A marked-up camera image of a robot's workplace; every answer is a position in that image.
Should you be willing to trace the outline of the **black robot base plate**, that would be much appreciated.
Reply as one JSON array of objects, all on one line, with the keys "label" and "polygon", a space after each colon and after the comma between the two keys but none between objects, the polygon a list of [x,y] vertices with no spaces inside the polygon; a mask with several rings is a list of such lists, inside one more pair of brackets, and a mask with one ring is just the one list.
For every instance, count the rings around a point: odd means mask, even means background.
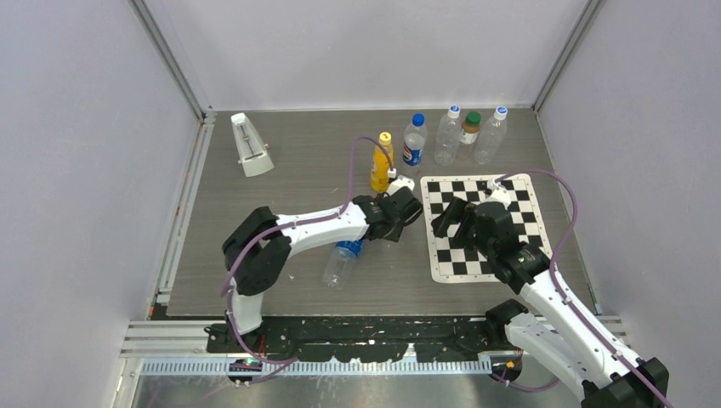
[{"label": "black robot base plate", "polygon": [[483,317],[272,316],[238,337],[228,321],[206,326],[209,354],[239,354],[231,374],[486,374],[514,381],[523,353]]}]

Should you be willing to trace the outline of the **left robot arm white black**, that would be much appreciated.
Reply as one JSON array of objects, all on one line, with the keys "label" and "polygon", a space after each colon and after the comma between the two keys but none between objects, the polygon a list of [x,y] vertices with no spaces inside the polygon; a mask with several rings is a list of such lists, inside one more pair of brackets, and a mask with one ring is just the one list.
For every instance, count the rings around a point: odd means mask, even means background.
[{"label": "left robot arm white black", "polygon": [[228,340],[241,352],[259,345],[264,293],[289,258],[340,241],[397,242],[422,213],[422,202],[407,186],[393,187],[390,194],[358,195],[342,206],[306,214],[254,209],[221,246],[228,273],[221,295],[230,297]]}]

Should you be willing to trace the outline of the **clear bottle pepsi label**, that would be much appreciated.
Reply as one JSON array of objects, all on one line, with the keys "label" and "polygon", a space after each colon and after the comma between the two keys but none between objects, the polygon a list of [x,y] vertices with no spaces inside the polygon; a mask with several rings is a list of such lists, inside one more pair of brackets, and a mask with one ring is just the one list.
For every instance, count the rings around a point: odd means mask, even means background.
[{"label": "clear bottle pepsi label", "polygon": [[410,178],[415,178],[418,175],[427,139],[426,119],[421,127],[414,127],[411,119],[403,133],[402,162],[404,175]]}]

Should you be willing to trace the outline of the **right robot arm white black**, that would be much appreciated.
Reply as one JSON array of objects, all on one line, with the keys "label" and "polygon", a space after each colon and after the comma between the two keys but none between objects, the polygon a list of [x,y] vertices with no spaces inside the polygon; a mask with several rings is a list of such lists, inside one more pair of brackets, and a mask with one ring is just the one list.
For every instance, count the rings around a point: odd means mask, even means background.
[{"label": "right robot arm white black", "polygon": [[502,283],[522,297],[485,314],[485,337],[534,356],[583,407],[668,407],[669,372],[645,360],[599,322],[565,283],[543,250],[519,238],[508,206],[453,198],[431,225],[434,236],[482,255]]}]

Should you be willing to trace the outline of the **yellow juice bottle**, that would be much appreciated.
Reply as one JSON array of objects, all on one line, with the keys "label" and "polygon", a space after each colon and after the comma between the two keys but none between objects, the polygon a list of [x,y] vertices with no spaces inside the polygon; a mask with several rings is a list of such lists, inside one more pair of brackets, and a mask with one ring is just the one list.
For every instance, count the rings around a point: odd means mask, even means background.
[{"label": "yellow juice bottle", "polygon": [[383,193],[389,186],[387,171],[395,164],[395,153],[392,141],[390,144],[381,144],[376,147],[373,155],[371,171],[371,187],[377,193]]}]

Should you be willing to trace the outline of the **yellow bottle cap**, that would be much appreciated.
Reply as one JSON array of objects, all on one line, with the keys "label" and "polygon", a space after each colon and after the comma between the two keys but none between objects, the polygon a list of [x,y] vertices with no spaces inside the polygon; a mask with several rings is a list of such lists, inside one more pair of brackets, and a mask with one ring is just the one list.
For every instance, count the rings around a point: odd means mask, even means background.
[{"label": "yellow bottle cap", "polygon": [[392,141],[392,135],[389,132],[381,132],[378,136],[378,140],[382,145],[389,145]]}]

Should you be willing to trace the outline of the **clear bottle blue label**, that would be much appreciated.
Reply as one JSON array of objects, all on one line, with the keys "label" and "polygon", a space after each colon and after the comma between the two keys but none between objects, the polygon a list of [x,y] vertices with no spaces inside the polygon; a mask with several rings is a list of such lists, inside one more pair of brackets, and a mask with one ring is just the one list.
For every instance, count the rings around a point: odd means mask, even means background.
[{"label": "clear bottle blue label", "polygon": [[321,282],[334,289],[343,289],[354,269],[365,239],[357,241],[339,241],[326,263]]}]

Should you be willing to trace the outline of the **blue bottle cap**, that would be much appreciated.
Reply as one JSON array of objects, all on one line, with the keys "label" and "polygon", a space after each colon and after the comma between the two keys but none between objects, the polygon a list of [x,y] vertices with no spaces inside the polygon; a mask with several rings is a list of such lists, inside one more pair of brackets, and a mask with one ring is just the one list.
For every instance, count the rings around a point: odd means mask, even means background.
[{"label": "blue bottle cap", "polygon": [[412,125],[414,127],[421,127],[425,123],[425,117],[422,113],[416,113],[412,117]]}]

